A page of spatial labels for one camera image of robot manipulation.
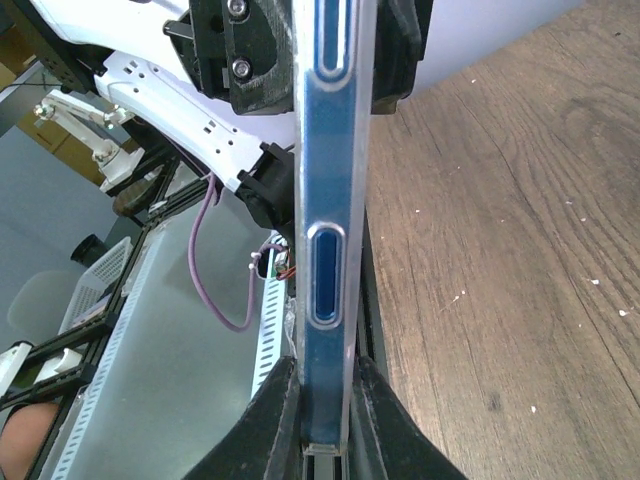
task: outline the black bracket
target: black bracket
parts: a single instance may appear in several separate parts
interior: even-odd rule
[[[293,153],[275,143],[262,144],[263,154],[251,172],[238,175],[236,196],[262,228],[277,230],[290,246],[295,244]]]
[[[38,382],[30,388],[16,393],[7,393],[0,398],[1,408],[11,408],[22,403],[49,402],[91,383],[97,367],[81,363],[54,377]]]

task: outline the white plastic basket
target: white plastic basket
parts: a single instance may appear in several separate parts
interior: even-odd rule
[[[69,330],[73,321],[93,307],[107,287],[120,277],[132,248],[131,239],[124,238],[82,274],[73,291],[58,334]]]

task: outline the person's skin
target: person's skin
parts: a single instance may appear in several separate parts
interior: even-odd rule
[[[23,480],[55,418],[58,406],[37,403],[7,420],[0,435],[0,468],[7,480]]]

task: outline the brown cardboard box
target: brown cardboard box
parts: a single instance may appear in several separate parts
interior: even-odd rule
[[[41,120],[33,113],[28,113],[20,119],[17,126],[90,182],[101,185],[104,181],[98,165],[91,158],[89,147],[57,123]]]
[[[11,85],[15,79],[16,75],[0,63],[0,90]]]
[[[0,63],[15,76],[24,72],[34,59],[33,50],[15,26],[0,36]]]

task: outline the wooden floor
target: wooden floor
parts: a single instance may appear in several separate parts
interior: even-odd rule
[[[640,479],[640,2],[374,121],[391,383],[473,479]]]

